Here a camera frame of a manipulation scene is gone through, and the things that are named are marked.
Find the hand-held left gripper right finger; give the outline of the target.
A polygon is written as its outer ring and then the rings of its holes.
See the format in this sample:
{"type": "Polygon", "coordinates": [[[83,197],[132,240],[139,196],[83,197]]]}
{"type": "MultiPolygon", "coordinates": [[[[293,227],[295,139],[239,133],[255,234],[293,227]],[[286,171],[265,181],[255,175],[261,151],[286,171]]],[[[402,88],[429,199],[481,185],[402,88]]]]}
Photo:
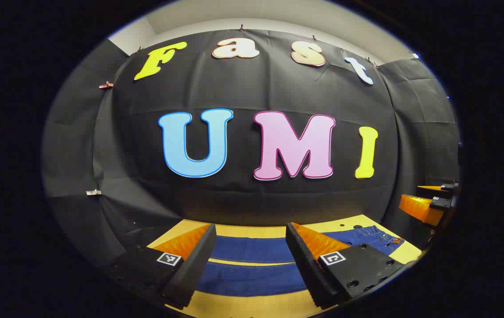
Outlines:
{"type": "Polygon", "coordinates": [[[345,244],[294,222],[286,224],[286,243],[321,309],[364,297],[407,267],[369,244],[345,244]]]}

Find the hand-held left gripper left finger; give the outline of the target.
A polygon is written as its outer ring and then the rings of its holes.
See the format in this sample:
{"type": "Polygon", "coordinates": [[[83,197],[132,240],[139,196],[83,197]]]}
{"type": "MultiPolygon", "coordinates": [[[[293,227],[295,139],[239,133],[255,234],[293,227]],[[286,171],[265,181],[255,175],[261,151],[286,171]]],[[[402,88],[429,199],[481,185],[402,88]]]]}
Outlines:
{"type": "Polygon", "coordinates": [[[123,288],[155,305],[187,307],[217,241],[207,224],[155,247],[124,252],[109,264],[109,275],[123,288]]]}

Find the blue jeans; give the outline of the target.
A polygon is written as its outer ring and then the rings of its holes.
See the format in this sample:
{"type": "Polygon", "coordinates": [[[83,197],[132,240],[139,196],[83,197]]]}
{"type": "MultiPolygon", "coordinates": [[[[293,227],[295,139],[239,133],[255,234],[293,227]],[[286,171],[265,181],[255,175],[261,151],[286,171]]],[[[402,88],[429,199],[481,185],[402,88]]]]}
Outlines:
{"type": "Polygon", "coordinates": [[[284,238],[217,237],[197,291],[256,297],[306,290],[284,238]]]}

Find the black backdrop cloth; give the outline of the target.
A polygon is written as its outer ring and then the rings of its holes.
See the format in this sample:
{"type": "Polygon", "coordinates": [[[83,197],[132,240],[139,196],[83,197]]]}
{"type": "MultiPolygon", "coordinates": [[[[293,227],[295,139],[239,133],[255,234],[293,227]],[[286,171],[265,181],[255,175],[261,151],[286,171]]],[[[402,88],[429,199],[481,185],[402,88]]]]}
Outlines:
{"type": "Polygon", "coordinates": [[[105,40],[88,54],[59,89],[42,141],[46,196],[72,246],[99,265],[183,219],[365,215],[424,248],[429,229],[398,205],[417,186],[459,177],[444,89],[416,58],[374,67],[319,42],[323,66],[297,63],[292,44],[305,41],[221,30],[131,56],[105,40]]]}

